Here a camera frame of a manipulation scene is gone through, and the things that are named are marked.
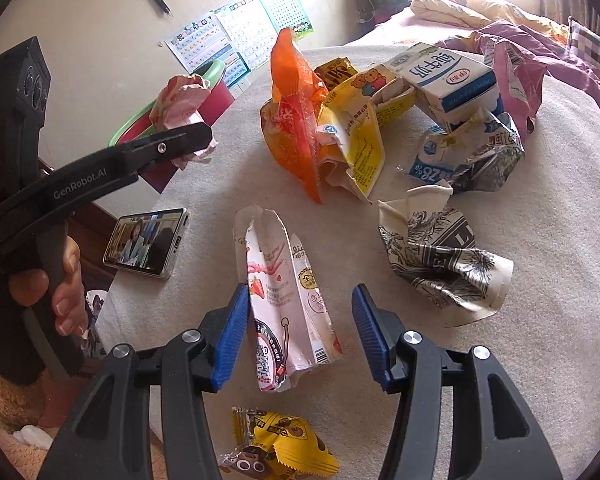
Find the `person's left hand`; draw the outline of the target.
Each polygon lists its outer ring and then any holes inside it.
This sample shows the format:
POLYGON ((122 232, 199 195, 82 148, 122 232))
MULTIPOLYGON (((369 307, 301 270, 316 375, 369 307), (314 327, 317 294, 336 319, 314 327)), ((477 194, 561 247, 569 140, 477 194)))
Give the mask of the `person's left hand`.
POLYGON ((88 327, 80 257, 79 245, 67 236, 62 257, 64 277, 59 285, 50 286, 48 275, 40 269, 20 272, 8 280, 10 296, 21 307, 32 307, 46 292, 52 293, 50 304, 61 336, 81 336, 88 327))

